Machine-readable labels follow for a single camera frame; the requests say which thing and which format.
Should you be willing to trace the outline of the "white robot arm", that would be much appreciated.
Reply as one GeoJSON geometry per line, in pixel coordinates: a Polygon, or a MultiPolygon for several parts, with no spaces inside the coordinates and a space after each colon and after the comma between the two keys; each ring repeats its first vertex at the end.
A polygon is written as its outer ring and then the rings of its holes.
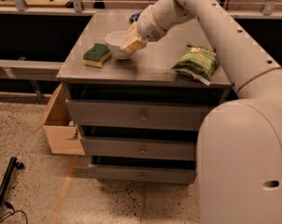
{"type": "Polygon", "coordinates": [[[237,98],[214,108],[197,141],[201,224],[282,224],[282,68],[217,0],[159,0],[125,37],[133,51],[196,18],[237,98]]]}

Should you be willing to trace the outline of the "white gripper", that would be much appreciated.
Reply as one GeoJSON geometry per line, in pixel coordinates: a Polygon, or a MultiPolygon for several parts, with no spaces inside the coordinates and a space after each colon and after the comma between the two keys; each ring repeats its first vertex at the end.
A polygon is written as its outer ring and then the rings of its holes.
{"type": "Polygon", "coordinates": [[[145,8],[125,32],[121,40],[120,49],[125,52],[133,52],[144,49],[148,42],[159,41],[167,34],[158,22],[158,13],[154,5],[145,8]]]}

